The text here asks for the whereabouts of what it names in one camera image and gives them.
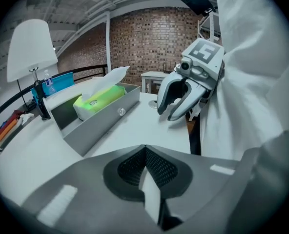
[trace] table lamp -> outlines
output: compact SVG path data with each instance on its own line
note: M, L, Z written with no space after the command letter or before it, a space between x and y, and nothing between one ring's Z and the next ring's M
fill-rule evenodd
M45 21L31 19L22 22L15 28L9 48L7 81L12 82L32 73L43 120L49 119L50 115L43 102L46 95L41 81L37 78L36 71L48 68L57 62L49 26Z

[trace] railing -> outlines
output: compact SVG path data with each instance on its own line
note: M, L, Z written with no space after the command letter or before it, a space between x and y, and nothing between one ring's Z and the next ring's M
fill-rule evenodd
M81 79L85 79L85 78L89 78L89 77L93 77L93 76L98 76L98 75L103 75L105 76L105 68L107 67L106 64L102 64L102 65L96 65L96 66L88 66L88 67L83 67L83 68L77 68L77 69L73 69L73 70L69 70L69 71L65 71L63 73L59 73L57 75L54 75L52 78L55 77L59 77L68 73L72 73L76 74L82 71L86 71L86 70L93 70L93 69L98 69L98 68L102 68L102 72L97 73L97 74L92 74L89 76L85 76L85 77L81 77L78 79L75 79L74 81L78 81ZM13 102L15 102L17 99L21 98L23 95L26 95L27 93L29 93L31 91L32 88L34 88L34 84L28 86L27 88L24 88L22 91L18 92L16 95L12 96L10 99L8 99L3 105L1 105L0 107L0 114L7 108L9 107Z

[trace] white pillar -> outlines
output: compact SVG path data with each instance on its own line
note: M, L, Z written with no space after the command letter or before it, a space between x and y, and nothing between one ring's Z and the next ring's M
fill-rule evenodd
M106 62L108 73L111 69L111 54L110 54L110 12L106 12L106 28L105 28L105 45L106 45Z

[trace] black pole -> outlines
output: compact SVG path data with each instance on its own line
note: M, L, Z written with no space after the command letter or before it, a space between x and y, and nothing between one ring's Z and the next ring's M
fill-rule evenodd
M21 93L22 91L21 91L21 87L20 87L20 84L19 84L19 80L17 80L17 83L18 83L19 90L20 90L20 93ZM23 95L22 95L22 99L23 99L23 101L24 101L24 105L25 105L25 107L26 107L26 110L28 111L28 107L27 107L27 105L26 105L26 102L25 102L25 100L24 100L24 96L23 96Z

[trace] water bottle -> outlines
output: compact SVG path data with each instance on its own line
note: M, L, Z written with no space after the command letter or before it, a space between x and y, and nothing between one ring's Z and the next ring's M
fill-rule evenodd
M56 90L55 90L55 87L53 86L51 75L49 74L47 69L45 70L45 82L48 88L49 95L53 95L56 92Z

